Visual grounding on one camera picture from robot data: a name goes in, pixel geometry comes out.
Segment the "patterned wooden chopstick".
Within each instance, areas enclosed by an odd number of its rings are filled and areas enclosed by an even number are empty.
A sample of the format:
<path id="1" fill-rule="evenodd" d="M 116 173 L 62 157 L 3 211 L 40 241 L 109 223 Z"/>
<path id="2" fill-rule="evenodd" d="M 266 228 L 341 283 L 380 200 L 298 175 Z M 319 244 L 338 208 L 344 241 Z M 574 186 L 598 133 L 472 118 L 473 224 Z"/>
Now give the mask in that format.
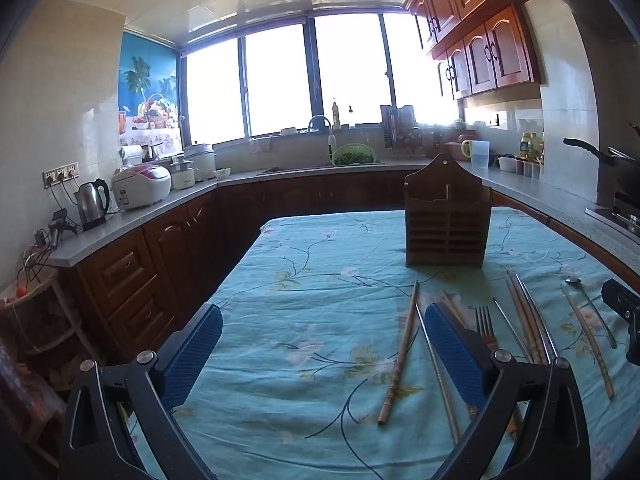
<path id="1" fill-rule="evenodd" d="M 606 395 L 608 396 L 608 398 L 610 400 L 613 400 L 614 396 L 615 396 L 613 382 L 612 382 L 612 379 L 610 377 L 610 374 L 608 374 L 608 367 L 605 364 L 604 357 L 602 356 L 602 352 L 601 352 L 600 347 L 599 347 L 599 345 L 598 345 L 598 343 L 596 341 L 596 338 L 594 338 L 590 326 L 588 325 L 586 319 L 582 315 L 582 312 L 580 312 L 580 310 L 578 309 L 578 307 L 574 303 L 574 300 L 572 298 L 570 298 L 570 294 L 568 293 L 566 288 L 564 286 L 562 286 L 561 290 L 562 290 L 562 293 L 563 293 L 564 297 L 566 298 L 568 304 L 570 305 L 570 308 L 574 312 L 575 318 L 578 321 L 580 327 L 582 328 L 582 333 L 586 337 L 586 339 L 588 341 L 588 344 L 589 344 L 589 347 L 591 349 L 591 352 L 592 352 L 594 358 L 596 359 L 597 366 L 599 367 L 600 374 L 602 376 L 602 380 L 603 380 L 603 383 L 604 383 L 604 388 L 605 388 Z"/>

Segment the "dark patterned chopstick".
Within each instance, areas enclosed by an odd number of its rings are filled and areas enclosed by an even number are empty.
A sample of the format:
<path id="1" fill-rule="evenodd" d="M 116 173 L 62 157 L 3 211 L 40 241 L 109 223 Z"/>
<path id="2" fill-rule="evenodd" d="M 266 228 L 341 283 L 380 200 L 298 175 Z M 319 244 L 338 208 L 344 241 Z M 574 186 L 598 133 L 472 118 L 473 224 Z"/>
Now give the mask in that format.
<path id="1" fill-rule="evenodd" d="M 524 292 L 522 292 L 521 287 L 516 284 L 515 276 L 511 272 L 506 274 L 506 282 L 508 283 L 516 312 L 518 312 L 518 318 L 520 319 L 530 358 L 535 364 L 546 364 L 547 360 L 541 345 L 537 325 L 533 319 L 533 315 L 529 311 Z"/>
<path id="2" fill-rule="evenodd" d="M 558 357 L 558 352 L 556 352 L 556 347 L 555 347 L 553 338 L 551 337 L 548 331 L 547 325 L 544 322 L 544 319 L 542 318 L 542 315 L 536 305 L 536 302 L 532 294 L 529 292 L 528 288 L 526 287 L 524 282 L 521 280 L 521 278 L 518 276 L 518 274 L 515 274 L 514 278 L 516 279 L 518 286 L 520 286 L 520 289 L 524 294 L 527 304 L 529 305 L 529 310 L 531 310 L 533 313 L 533 317 L 538 327 L 538 332 L 540 333 L 541 342 L 542 342 L 542 345 L 544 346 L 544 353 L 546 354 L 548 361 L 550 363 L 553 363 L 555 359 Z"/>

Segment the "steel fork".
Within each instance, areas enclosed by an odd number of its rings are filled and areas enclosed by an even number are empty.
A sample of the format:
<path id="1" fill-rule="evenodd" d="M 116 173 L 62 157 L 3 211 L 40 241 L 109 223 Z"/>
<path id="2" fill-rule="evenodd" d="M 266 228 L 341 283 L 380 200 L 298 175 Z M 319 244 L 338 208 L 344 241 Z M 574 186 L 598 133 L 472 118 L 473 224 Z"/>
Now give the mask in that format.
<path id="1" fill-rule="evenodd" d="M 499 349 L 498 340 L 492 326 L 492 319 L 488 307 L 477 307 L 474 309 L 476 331 L 480 339 L 491 351 Z"/>

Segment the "light bamboo chopstick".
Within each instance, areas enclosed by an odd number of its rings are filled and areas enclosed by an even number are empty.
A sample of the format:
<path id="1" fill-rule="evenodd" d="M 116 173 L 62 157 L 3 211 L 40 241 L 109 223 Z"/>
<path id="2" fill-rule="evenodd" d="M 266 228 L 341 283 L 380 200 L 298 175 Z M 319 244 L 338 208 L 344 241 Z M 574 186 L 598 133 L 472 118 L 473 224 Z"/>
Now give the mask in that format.
<path id="1" fill-rule="evenodd" d="M 444 300 L 444 303 L 446 304 L 447 308 L 457 318 L 458 322 L 464 328 L 467 328 L 468 326 L 466 325 L 464 316 L 458 311 L 457 307 L 454 305 L 454 302 L 451 300 L 449 295 L 443 289 L 440 292 L 442 293 L 442 299 Z M 514 411 L 514 414 L 510 419 L 508 429 L 506 430 L 506 432 L 510 434 L 510 437 L 512 438 L 513 441 L 515 441 L 516 438 L 518 437 L 518 433 L 520 432 L 520 429 L 521 429 L 521 424 L 522 424 L 521 414 L 518 408 L 516 408 Z"/>

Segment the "kitchen faucet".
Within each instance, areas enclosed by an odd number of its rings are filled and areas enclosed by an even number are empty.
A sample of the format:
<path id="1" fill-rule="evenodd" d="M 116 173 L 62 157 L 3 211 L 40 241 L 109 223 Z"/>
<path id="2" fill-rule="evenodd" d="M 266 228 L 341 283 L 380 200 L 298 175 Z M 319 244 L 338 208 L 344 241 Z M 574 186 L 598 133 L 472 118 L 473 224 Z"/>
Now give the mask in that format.
<path id="1" fill-rule="evenodd" d="M 334 155 L 337 149 L 337 140 L 334 128 L 329 118 L 323 115 L 314 115 L 310 118 L 307 127 L 308 132 L 323 133 L 326 136 L 326 146 L 328 147 L 329 164 L 334 164 Z"/>

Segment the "wooden side shelf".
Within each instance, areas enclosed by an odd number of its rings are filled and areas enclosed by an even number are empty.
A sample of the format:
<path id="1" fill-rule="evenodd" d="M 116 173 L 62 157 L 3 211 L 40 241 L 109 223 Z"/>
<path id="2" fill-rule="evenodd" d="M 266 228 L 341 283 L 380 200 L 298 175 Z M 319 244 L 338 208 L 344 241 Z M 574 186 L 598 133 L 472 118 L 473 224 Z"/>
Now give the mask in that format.
<path id="1" fill-rule="evenodd" d="M 58 469 L 66 405 L 80 363 L 96 350 L 53 269 L 1 292 L 1 420 L 47 467 Z"/>

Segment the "black wok pan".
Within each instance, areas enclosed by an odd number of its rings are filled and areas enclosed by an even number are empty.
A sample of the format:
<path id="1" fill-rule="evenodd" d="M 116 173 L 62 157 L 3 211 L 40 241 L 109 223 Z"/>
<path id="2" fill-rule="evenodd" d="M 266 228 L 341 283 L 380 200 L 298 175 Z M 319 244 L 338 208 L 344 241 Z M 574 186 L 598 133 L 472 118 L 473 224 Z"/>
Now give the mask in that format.
<path id="1" fill-rule="evenodd" d="M 601 164 L 611 167 L 622 190 L 634 200 L 639 199 L 640 162 L 638 159 L 605 154 L 592 144 L 579 139 L 565 138 L 563 143 L 574 148 L 582 148 L 596 156 Z"/>

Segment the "wooden utensil holder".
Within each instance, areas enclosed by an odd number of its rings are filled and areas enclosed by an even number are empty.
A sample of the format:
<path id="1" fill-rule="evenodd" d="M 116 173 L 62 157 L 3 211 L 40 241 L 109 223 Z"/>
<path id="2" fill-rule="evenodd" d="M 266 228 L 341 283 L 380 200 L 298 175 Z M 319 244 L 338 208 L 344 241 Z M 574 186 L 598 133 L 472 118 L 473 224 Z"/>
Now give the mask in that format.
<path id="1" fill-rule="evenodd" d="M 491 189 L 449 154 L 405 177 L 406 266 L 483 265 Z"/>

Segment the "white pink rice cooker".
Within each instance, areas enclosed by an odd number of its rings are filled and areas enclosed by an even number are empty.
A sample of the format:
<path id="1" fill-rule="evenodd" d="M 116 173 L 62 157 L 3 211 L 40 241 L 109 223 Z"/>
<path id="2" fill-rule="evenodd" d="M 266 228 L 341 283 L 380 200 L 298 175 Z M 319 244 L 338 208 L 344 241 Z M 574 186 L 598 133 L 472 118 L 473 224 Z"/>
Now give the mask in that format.
<path id="1" fill-rule="evenodd" d="M 120 170 L 112 177 L 112 191 L 120 210 L 151 206 L 166 198 L 171 175 L 163 167 L 141 164 Z"/>

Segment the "knife rack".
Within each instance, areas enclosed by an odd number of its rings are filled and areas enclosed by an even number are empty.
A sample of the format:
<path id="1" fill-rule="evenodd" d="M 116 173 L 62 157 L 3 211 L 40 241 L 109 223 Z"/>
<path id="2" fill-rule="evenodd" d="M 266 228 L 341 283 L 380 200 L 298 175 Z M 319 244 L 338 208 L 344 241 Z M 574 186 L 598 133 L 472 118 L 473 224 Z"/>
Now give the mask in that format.
<path id="1" fill-rule="evenodd" d="M 399 108 L 381 105 L 380 110 L 386 150 L 415 151 L 422 148 L 422 129 L 412 105 Z"/>

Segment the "white cooker pot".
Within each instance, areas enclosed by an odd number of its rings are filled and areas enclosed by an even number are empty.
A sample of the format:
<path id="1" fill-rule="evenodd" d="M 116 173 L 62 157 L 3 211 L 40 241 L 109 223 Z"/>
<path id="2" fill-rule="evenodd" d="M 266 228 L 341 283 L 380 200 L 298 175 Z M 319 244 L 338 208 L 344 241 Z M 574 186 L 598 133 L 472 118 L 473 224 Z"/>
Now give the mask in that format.
<path id="1" fill-rule="evenodd" d="M 215 177 L 216 153 L 212 144 L 192 144 L 183 149 L 184 158 L 190 160 L 194 179 L 203 182 Z"/>

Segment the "green colander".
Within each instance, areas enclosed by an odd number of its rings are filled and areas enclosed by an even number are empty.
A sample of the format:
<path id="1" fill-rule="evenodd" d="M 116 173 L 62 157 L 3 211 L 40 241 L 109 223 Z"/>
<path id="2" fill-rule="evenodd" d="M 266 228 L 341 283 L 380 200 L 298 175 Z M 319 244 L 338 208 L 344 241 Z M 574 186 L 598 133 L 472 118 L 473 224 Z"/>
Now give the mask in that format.
<path id="1" fill-rule="evenodd" d="M 345 144 L 338 148 L 333 155 L 335 166 L 369 165 L 375 162 L 375 151 L 366 144 Z"/>

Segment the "upper wooden cabinets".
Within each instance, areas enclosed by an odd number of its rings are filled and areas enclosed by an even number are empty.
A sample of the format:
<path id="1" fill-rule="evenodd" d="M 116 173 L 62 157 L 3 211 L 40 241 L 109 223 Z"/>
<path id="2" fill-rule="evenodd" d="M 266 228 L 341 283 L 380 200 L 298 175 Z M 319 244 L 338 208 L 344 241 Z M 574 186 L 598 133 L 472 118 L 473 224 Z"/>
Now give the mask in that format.
<path id="1" fill-rule="evenodd" d="M 516 84 L 538 84 L 522 5 L 528 0 L 406 0 L 423 49 L 435 62 L 437 95 L 460 100 Z"/>

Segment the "fruit poster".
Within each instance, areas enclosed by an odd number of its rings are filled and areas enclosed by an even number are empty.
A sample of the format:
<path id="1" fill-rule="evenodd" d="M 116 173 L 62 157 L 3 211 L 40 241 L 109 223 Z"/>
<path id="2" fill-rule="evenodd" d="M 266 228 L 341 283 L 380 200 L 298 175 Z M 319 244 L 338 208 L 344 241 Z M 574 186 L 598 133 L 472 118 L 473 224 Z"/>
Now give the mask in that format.
<path id="1" fill-rule="evenodd" d="M 118 66 L 119 144 L 152 146 L 160 157 L 182 151 L 178 52 L 125 32 Z"/>

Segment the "wall power strip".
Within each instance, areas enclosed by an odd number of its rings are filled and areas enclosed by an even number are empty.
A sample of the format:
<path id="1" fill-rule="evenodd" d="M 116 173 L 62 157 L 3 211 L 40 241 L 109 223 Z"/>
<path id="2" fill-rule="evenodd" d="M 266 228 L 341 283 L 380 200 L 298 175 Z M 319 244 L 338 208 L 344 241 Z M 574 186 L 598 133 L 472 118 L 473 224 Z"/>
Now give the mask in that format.
<path id="1" fill-rule="evenodd" d="M 42 173 L 42 183 L 44 188 L 52 188 L 53 185 L 62 184 L 66 181 L 75 181 L 80 176 L 78 162 L 71 162 Z"/>

